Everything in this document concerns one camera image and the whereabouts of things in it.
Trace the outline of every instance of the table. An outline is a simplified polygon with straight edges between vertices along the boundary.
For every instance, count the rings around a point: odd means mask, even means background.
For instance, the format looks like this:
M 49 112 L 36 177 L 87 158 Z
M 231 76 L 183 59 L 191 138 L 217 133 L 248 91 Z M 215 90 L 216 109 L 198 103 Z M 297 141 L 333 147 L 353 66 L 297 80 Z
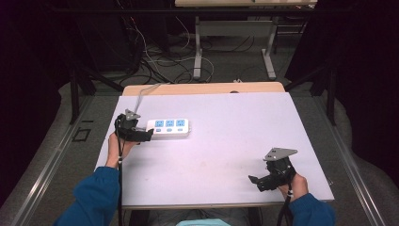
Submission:
M 133 108 L 137 94 L 147 87 L 128 87 L 120 96 L 97 166 L 106 161 L 114 119 L 126 107 Z M 192 132 L 187 138 L 152 140 L 134 147 L 123 161 L 123 208 L 253 207 L 283 202 L 279 191 L 260 192 L 248 179 L 269 174 L 263 157 L 273 147 L 297 149 L 290 159 L 308 178 L 312 194 L 324 201 L 334 199 L 291 96 L 280 83 L 162 85 L 143 94 L 137 126 L 145 126 L 147 120 L 185 117 Z
M 213 8 L 213 7 L 283 7 L 315 5 L 317 0 L 176 0 L 177 7 Z M 273 63 L 270 59 L 273 40 L 276 35 L 279 18 L 272 21 L 200 21 L 196 17 L 196 58 L 194 63 L 194 79 L 200 78 L 202 49 L 201 36 L 256 36 L 268 37 L 266 48 L 262 49 L 263 61 L 267 76 L 276 80 Z

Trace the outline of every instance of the electrical cord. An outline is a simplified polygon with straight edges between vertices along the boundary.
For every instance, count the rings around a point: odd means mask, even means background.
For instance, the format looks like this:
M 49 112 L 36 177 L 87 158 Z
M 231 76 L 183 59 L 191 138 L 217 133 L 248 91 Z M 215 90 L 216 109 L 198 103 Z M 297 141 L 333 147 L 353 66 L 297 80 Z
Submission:
M 237 50 L 238 48 L 243 46 L 244 43 L 246 43 L 247 40 L 249 40 L 249 38 L 250 38 L 250 36 L 247 37 L 245 40 L 243 40 L 237 47 L 233 48 L 232 50 L 211 50 L 210 48 L 206 49 L 206 48 L 203 48 L 202 46 L 201 46 L 201 48 L 203 49 L 204 52 L 209 52 L 209 53 L 237 53 L 237 52 L 242 53 L 242 52 L 248 51 L 253 46 L 253 44 L 255 42 L 255 37 L 252 36 L 252 43 L 249 45 L 249 47 L 247 47 L 247 49 Z
M 171 62 L 171 63 L 175 63 L 175 65 L 180 65 L 180 66 L 182 66 L 182 67 L 185 69 L 185 73 L 189 73 L 189 74 L 192 75 L 192 73 L 190 73 L 189 70 L 188 70 L 183 64 L 180 63 L 180 62 L 187 61 L 187 60 L 190 60 L 190 59 L 196 59 L 196 58 L 195 58 L 195 57 L 189 57 L 189 58 L 185 58 L 185 59 L 171 59 L 170 61 L 168 61 L 168 60 L 155 60 L 155 62 L 157 62 L 157 63 L 159 63 L 159 62 L 167 62 L 167 63 Z M 214 64 L 211 62 L 211 60 L 209 60 L 209 59 L 207 59 L 207 58 L 205 58 L 205 57 L 201 57 L 201 59 L 205 59 L 206 61 L 208 61 L 208 63 L 209 63 L 209 64 L 211 65 L 211 67 L 212 67 L 212 71 L 210 72 L 210 75 L 213 75 L 214 72 L 215 72 L 215 66 L 214 66 Z
M 178 20 L 178 21 L 180 22 L 180 24 L 181 24 L 182 27 L 184 28 L 185 34 L 186 34 L 186 36 L 187 36 L 187 44 L 186 44 L 185 46 L 182 47 L 182 49 L 184 49 L 187 45 L 190 44 L 190 32 L 188 31 L 187 27 L 185 27 L 185 25 L 183 24 L 183 22 L 182 22 L 178 17 L 175 17 L 175 18 L 176 18 L 176 20 Z
M 117 120 L 116 122 L 117 128 L 120 127 L 120 121 Z M 118 129 L 115 130 L 118 138 L 118 149 L 119 149 L 119 157 L 118 157 L 118 170 L 120 171 L 120 196 L 118 198 L 118 221 L 119 221 L 119 226 L 123 225 L 123 217 L 122 217 L 122 160 L 123 160 L 123 148 L 125 144 L 126 138 L 123 140 L 123 146 L 120 147 L 120 134 L 118 132 Z
M 291 186 L 291 183 L 288 183 L 288 194 L 287 194 L 287 197 L 285 198 L 284 205 L 279 210 L 279 218 L 278 218 L 278 221 L 277 221 L 277 226 L 281 225 L 282 217 L 284 215 L 286 217 L 286 220 L 288 220 L 287 218 L 291 217 L 292 214 L 291 214 L 290 209 L 288 208 L 288 205 L 289 205 L 289 203 L 291 201 L 291 197 L 293 197 L 293 196 L 294 196 L 293 188 Z
M 153 63 L 153 66 L 155 67 L 156 71 L 157 71 L 159 74 L 161 74 L 161 73 L 159 72 L 158 67 L 156 67 L 156 64 L 153 62 L 152 58 L 149 56 L 149 54 L 148 54 L 148 52 L 147 52 L 147 42 L 146 42 L 146 39 L 144 38 L 144 35 L 141 33 L 140 30 L 138 30 L 137 25 L 136 25 L 136 22 L 135 22 L 135 20 L 133 19 L 133 17 L 131 17 L 130 19 L 132 20 L 133 24 L 135 25 L 136 32 L 141 36 L 141 38 L 142 38 L 143 41 L 144 41 L 144 53 L 145 53 L 146 56 L 150 59 L 150 61 Z
M 206 70 L 206 69 L 204 69 L 204 68 L 202 68 L 201 70 L 202 70 L 202 71 L 206 71 L 207 73 L 209 73 L 209 77 L 208 77 L 207 79 L 205 79 L 205 80 L 198 80 L 199 83 L 210 83 L 211 80 L 212 80 L 213 73 L 209 72 L 208 70 Z
M 171 47 L 180 47 L 180 50 L 183 49 L 188 49 L 189 52 L 187 54 L 184 54 L 183 57 L 190 55 L 191 53 L 193 53 L 195 51 L 195 45 L 193 44 L 194 42 L 192 40 L 190 40 L 190 42 L 188 43 L 188 45 L 186 45 L 186 41 L 184 37 L 181 36 L 173 36 L 173 35 L 169 35 L 172 38 L 176 38 L 178 39 L 177 41 L 174 41 L 172 43 L 169 44 L 169 46 Z
M 79 3 L 79 1 L 76 1 L 76 3 L 78 4 L 78 6 L 79 6 L 80 8 L 82 8 L 82 5 Z M 100 38 L 104 41 L 105 45 L 108 46 L 109 50 L 110 50 L 116 57 L 118 57 L 119 59 L 121 59 L 121 60 L 123 60 L 123 61 L 125 61 L 125 62 L 127 62 L 127 63 L 129 63 L 129 64 L 132 64 L 132 63 L 133 63 L 133 60 L 130 60 L 130 59 L 127 59 L 127 58 L 124 57 L 124 56 L 121 56 L 121 55 L 114 49 L 114 47 L 113 47 L 113 46 L 108 42 L 108 40 L 105 38 L 105 36 L 103 35 L 103 33 L 99 30 L 98 26 L 97 26 L 95 23 L 93 23 L 93 21 L 92 21 L 89 17 L 87 17 L 87 20 L 90 22 L 91 26 L 95 29 L 95 31 L 96 31 L 97 34 L 100 36 Z
M 163 85 L 163 84 L 165 84 L 165 83 L 157 83 L 157 84 L 154 84 L 154 85 L 152 85 L 152 86 L 150 86 L 150 87 L 148 87 L 148 88 L 142 89 L 142 90 L 138 93 L 138 97 L 137 97 L 137 101 L 136 101 L 136 106 L 135 106 L 135 110 L 133 111 L 133 113 L 134 113 L 134 114 L 137 113 L 138 107 L 140 106 L 141 100 L 143 99 L 143 95 L 142 95 L 143 91 L 148 90 L 148 89 L 153 89 L 153 88 L 159 87 L 159 86 L 161 86 L 161 85 Z
M 164 77 L 161 73 L 155 71 L 147 61 L 142 60 L 142 62 L 143 62 L 144 65 L 146 65 L 146 67 L 147 67 L 151 72 L 153 72 L 153 74 L 154 74 L 156 77 L 158 77 L 159 79 L 161 79 L 162 81 L 164 81 L 164 82 L 166 82 L 166 83 L 173 83 L 173 81 L 171 81 L 170 79 Z
M 146 75 L 146 74 L 135 74 L 135 75 L 133 75 L 133 76 L 129 76 L 129 77 L 126 77 L 126 78 L 121 79 L 121 80 L 120 80 L 120 85 L 123 87 L 122 83 L 123 83 L 124 81 L 126 81 L 126 80 L 129 79 L 129 78 L 136 78 L 136 77 L 146 77 L 146 78 L 148 78 L 147 81 L 145 81 L 144 83 L 142 83 L 142 84 L 137 84 L 137 85 L 148 85 L 148 84 L 150 83 L 150 81 L 153 79 L 151 76 Z
M 179 59 L 173 59 L 173 58 L 168 57 L 168 56 L 160 56 L 154 62 L 156 62 L 159 66 L 165 67 L 165 68 L 174 67 L 174 66 L 180 65 L 183 68 L 185 68 L 185 70 L 187 71 L 187 68 L 183 64 L 180 63 L 182 61 L 184 61 L 184 59 L 182 59 L 181 57 L 179 57 Z

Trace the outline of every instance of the hand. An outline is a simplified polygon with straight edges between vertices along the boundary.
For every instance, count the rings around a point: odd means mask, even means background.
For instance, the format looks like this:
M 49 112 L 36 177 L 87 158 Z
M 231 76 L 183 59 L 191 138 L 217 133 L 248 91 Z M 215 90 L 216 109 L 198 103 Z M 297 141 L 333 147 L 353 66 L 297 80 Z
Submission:
M 120 147 L 123 148 L 122 158 L 125 158 L 130 150 L 139 142 L 125 141 L 120 139 Z M 108 139 L 108 158 L 106 159 L 105 165 L 110 168 L 118 168 L 118 161 L 120 156 L 120 148 L 118 146 L 118 137 L 115 133 L 112 133 Z
M 298 173 L 294 176 L 294 179 L 291 182 L 291 186 L 294 193 L 294 196 L 291 198 L 291 202 L 309 193 L 308 181 L 306 180 L 305 177 L 299 175 Z M 288 185 L 279 186 L 279 191 L 281 191 L 281 194 L 282 196 L 284 196 L 284 199 L 287 198 Z

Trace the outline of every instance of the white tabletop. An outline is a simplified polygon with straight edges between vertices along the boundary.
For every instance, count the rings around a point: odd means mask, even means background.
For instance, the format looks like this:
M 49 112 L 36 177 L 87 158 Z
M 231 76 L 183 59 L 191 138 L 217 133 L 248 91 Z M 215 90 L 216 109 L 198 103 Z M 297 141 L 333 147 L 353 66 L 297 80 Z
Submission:
M 264 7 L 315 5 L 317 0 L 176 0 L 177 7 Z
M 136 105 L 121 96 L 104 138 L 103 166 L 114 120 Z M 124 208 L 260 206 L 283 202 L 279 191 L 260 192 L 248 179 L 263 177 L 263 157 L 273 147 L 296 149 L 290 156 L 319 200 L 334 199 L 289 93 L 144 96 L 138 126 L 148 120 L 187 118 L 187 138 L 152 140 L 135 146 L 123 161 Z

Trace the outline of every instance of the power strip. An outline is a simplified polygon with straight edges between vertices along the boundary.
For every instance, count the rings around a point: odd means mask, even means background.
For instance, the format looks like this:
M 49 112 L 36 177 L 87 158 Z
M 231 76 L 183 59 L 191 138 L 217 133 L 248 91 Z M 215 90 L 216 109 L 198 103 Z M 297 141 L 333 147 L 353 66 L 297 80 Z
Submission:
M 150 120 L 146 130 L 153 129 L 152 138 L 187 137 L 191 131 L 187 119 Z

